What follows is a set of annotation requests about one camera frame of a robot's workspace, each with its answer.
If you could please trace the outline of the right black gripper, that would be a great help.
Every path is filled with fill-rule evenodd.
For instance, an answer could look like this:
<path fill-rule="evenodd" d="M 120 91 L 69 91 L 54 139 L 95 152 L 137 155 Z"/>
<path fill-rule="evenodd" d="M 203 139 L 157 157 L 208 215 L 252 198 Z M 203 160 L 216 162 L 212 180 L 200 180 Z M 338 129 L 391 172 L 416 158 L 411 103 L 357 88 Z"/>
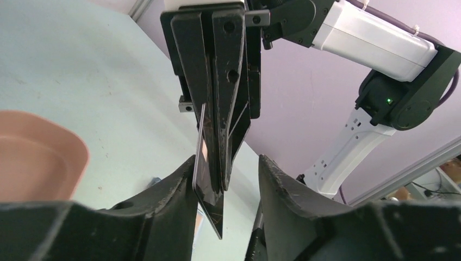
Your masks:
<path fill-rule="evenodd" d="M 332 6 L 333 1 L 207 1 L 161 13 L 182 89 L 180 106 L 201 117 L 206 105 L 203 130 L 213 188 L 219 165 L 222 190 L 228 190 L 232 161 L 251 120 L 260 116 L 261 50 L 278 39 L 311 47 Z"/>

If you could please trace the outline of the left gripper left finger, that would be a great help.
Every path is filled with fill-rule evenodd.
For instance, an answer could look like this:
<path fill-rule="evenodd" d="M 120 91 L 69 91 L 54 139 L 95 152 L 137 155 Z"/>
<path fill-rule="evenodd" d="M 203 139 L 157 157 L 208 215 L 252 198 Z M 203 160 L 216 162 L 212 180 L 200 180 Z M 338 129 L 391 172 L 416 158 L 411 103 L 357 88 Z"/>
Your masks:
<path fill-rule="evenodd" d="M 110 209 L 75 201 L 1 204 L 1 260 L 190 260 L 195 157 Z"/>

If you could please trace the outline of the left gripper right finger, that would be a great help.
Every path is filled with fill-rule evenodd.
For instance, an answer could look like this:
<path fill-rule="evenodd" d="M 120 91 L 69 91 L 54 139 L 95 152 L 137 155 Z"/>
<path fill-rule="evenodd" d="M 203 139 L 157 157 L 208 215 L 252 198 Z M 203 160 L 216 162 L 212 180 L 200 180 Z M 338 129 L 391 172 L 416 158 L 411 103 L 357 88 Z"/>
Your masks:
<path fill-rule="evenodd" d="M 460 202 L 351 207 L 258 164 L 260 207 L 246 260 L 460 260 Z"/>

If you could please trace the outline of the black credit card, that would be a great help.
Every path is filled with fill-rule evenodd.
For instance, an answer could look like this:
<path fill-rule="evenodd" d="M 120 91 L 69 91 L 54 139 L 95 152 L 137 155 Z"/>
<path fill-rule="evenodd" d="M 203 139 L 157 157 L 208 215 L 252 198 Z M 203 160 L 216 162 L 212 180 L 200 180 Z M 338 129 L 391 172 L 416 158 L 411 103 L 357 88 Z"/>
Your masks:
<path fill-rule="evenodd" d="M 200 120 L 198 122 L 198 137 L 195 154 L 192 188 L 195 192 L 202 212 L 207 217 L 217 238 L 223 238 L 223 203 L 224 195 L 211 182 L 210 160 L 208 145 L 205 141 L 205 121 L 207 119 L 207 105 L 201 106 Z"/>

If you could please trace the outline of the pink oval tray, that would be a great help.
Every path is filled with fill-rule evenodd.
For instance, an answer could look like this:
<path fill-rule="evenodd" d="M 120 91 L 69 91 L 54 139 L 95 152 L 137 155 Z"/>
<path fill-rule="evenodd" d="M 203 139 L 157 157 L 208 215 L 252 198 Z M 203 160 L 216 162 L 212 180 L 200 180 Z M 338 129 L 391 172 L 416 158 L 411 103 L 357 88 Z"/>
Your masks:
<path fill-rule="evenodd" d="M 89 164 L 74 132 L 39 115 L 1 111 L 1 201 L 70 200 Z"/>

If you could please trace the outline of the blue card holder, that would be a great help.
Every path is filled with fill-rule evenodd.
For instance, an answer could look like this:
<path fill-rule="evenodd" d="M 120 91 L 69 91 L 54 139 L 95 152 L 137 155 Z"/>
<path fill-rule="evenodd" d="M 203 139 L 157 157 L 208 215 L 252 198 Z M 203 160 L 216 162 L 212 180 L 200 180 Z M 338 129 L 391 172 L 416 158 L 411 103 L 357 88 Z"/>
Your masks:
<path fill-rule="evenodd" d="M 155 184 L 159 183 L 161 181 L 161 178 L 159 177 L 154 177 L 150 180 L 150 182 L 146 185 L 146 189 L 151 188 Z"/>

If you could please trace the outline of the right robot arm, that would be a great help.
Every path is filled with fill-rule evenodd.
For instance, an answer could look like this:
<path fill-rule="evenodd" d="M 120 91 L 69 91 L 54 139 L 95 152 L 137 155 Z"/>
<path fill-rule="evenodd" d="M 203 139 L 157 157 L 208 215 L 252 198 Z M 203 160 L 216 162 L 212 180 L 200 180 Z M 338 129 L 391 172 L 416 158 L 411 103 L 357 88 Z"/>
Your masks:
<path fill-rule="evenodd" d="M 182 105 L 193 111 L 203 155 L 198 196 L 216 203 L 261 110 L 261 50 L 284 39 L 370 68 L 348 122 L 306 172 L 332 198 L 346 177 L 396 131 L 422 124 L 452 94 L 460 53 L 366 1 L 178 1 L 160 15 Z"/>

